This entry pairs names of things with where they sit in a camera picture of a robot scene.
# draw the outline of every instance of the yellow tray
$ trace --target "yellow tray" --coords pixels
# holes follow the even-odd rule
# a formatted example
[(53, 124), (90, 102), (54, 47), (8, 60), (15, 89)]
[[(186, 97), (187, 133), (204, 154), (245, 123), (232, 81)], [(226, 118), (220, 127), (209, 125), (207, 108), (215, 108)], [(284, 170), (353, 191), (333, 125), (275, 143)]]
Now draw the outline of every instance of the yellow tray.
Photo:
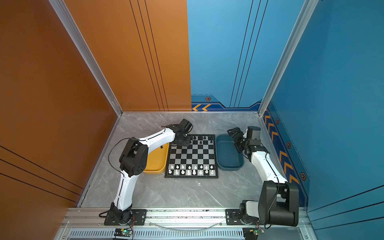
[(161, 174), (165, 171), (168, 157), (168, 148), (169, 143), (164, 144), (163, 148), (156, 148), (148, 155), (147, 167), (144, 169), (144, 173)]

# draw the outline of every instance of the gray marble surface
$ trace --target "gray marble surface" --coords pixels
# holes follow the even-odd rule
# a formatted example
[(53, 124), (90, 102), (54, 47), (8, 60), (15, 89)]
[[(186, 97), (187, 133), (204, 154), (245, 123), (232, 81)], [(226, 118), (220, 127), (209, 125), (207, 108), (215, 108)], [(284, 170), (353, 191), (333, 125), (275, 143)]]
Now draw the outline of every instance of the gray marble surface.
[[(107, 147), (106, 154), (95, 170), (94, 178), (81, 207), (109, 207), (116, 196), (120, 173), (108, 163), (108, 153), (121, 139), (146, 137), (161, 126), (190, 121), (193, 134), (226, 134), (228, 129), (260, 126), (256, 113), (124, 113)], [(261, 139), (265, 142), (266, 132)], [(119, 156), (127, 140), (111, 152), (110, 160), (119, 169)], [(238, 171), (219, 169), (218, 179), (164, 178), (163, 174), (140, 174), (132, 197), (135, 207), (238, 207), (244, 200), (258, 200), (263, 185), (256, 168), (245, 159)]]

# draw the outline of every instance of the chessboard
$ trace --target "chessboard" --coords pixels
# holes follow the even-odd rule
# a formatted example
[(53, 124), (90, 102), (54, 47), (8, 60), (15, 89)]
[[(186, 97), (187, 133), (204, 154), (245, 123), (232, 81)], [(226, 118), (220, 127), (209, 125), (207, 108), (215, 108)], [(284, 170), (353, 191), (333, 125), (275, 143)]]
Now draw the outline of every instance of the chessboard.
[(218, 178), (215, 135), (189, 135), (187, 147), (169, 147), (165, 177)]

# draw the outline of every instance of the robotic arm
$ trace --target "robotic arm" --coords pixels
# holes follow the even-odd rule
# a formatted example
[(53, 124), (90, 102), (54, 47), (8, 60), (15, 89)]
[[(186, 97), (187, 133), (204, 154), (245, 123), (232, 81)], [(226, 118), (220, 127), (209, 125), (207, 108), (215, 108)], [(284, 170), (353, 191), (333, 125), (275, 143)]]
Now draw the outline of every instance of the robotic arm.
[(113, 217), (114, 221), (125, 225), (131, 219), (132, 194), (136, 185), (137, 177), (147, 166), (147, 157), (156, 148), (167, 144), (188, 146), (192, 130), (192, 124), (183, 119), (180, 124), (171, 124), (164, 127), (153, 135), (145, 138), (130, 138), (121, 153), (119, 162), (122, 177), (120, 178), (118, 193), (107, 216)]
[[(244, 134), (240, 128), (235, 127), (227, 131), (236, 150), (239, 153), (244, 151), (264, 182), (259, 202), (244, 200), (240, 204), (240, 219), (245, 224), (259, 221), (263, 225), (295, 227), (299, 218), (299, 189), (279, 173), (261, 140), (254, 137), (255, 130), (256, 127), (248, 127)], [(277, 202), (278, 195), (286, 201)]]

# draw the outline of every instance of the yellow chevron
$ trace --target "yellow chevron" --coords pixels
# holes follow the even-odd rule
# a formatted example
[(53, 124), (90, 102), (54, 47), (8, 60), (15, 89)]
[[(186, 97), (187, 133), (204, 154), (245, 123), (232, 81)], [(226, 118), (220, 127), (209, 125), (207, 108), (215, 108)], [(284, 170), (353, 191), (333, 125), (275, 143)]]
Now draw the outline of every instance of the yellow chevron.
[(279, 135), (277, 134), (277, 132), (272, 131), (272, 142), (273, 142), (273, 136), (274, 136), (274, 135), (279, 136)]
[(271, 116), (265, 116), (265, 125), (266, 125), (266, 119), (267, 119), (267, 118), (269, 118), (269, 119), (270, 119), (270, 118), (271, 118)]
[(196, 112), (198, 111), (196, 108), (200, 107), (201, 104), (196, 105), (192, 110), (195, 110)]
[(292, 176), (291, 174), (289, 175), (289, 182), (292, 182), (292, 180), (294, 180), (295, 182), (297, 182), (297, 184), (300, 184), (299, 181), (294, 177)]
[(280, 162), (281, 162), (281, 156), (282, 156), (282, 155), (288, 157), (287, 154), (286, 154), (285, 152), (280, 151)]
[(274, 127), (273, 123), (268, 123), (268, 132), (270, 131), (271, 126)]
[(208, 104), (207, 106), (203, 107), (203, 110), (204, 110), (204, 111), (208, 111), (208, 110), (207, 110), (207, 107), (209, 107), (209, 106), (211, 106), (211, 104)]
[(285, 174), (287, 174), (287, 167), (289, 167), (290, 169), (293, 170), (292, 166), (290, 164), (288, 164), (287, 162), (284, 163), (284, 172)]

